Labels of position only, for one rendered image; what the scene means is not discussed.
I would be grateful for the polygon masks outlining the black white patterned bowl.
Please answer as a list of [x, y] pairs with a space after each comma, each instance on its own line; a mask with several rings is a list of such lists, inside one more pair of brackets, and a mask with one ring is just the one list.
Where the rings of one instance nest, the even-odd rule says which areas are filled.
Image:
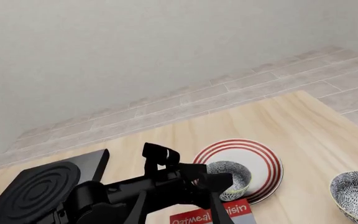
[[244, 196], [252, 181], [252, 174], [249, 169], [236, 162], [212, 162], [207, 165], [207, 171], [209, 174], [232, 174], [232, 185], [219, 196], [225, 202], [234, 201]]
[[335, 176], [329, 191], [340, 212], [358, 224], [358, 171], [348, 171]]

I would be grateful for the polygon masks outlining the white plate with red rings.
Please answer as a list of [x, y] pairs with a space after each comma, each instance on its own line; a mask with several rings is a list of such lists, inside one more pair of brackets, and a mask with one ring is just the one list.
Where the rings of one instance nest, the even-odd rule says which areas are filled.
[[249, 169], [252, 180], [244, 195], [250, 205], [269, 198], [282, 183], [284, 169], [277, 154], [266, 145], [248, 139], [212, 143], [194, 158], [195, 164], [231, 161]]

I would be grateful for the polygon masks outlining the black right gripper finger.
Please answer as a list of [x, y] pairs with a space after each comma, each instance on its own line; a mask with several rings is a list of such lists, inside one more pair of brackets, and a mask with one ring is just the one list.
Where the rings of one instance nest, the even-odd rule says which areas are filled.
[[232, 186], [232, 184], [233, 180], [231, 173], [204, 173], [198, 179], [198, 186], [218, 194], [225, 192], [225, 190]]
[[219, 199], [219, 194], [210, 194], [209, 199], [213, 224], [233, 224]]

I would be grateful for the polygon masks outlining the red oatmeal raisin box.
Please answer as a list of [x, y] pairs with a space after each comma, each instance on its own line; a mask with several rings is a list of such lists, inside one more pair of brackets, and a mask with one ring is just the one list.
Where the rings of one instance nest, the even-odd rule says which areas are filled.
[[[234, 224], [257, 224], [248, 201], [243, 198], [223, 203]], [[215, 224], [211, 210], [202, 208], [170, 216], [170, 224]]]

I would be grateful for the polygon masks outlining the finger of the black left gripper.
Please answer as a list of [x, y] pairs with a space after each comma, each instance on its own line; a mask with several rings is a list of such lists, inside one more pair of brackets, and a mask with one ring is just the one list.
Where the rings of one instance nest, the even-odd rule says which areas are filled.
[[149, 206], [148, 195], [145, 190], [139, 192], [137, 201], [128, 216], [128, 224], [145, 224]]

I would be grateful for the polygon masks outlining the flat black stove plate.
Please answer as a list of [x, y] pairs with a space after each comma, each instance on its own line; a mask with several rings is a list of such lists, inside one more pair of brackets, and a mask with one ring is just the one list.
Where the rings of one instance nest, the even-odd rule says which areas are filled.
[[103, 149], [21, 171], [0, 195], [0, 224], [36, 224], [74, 186], [99, 182], [108, 160]]

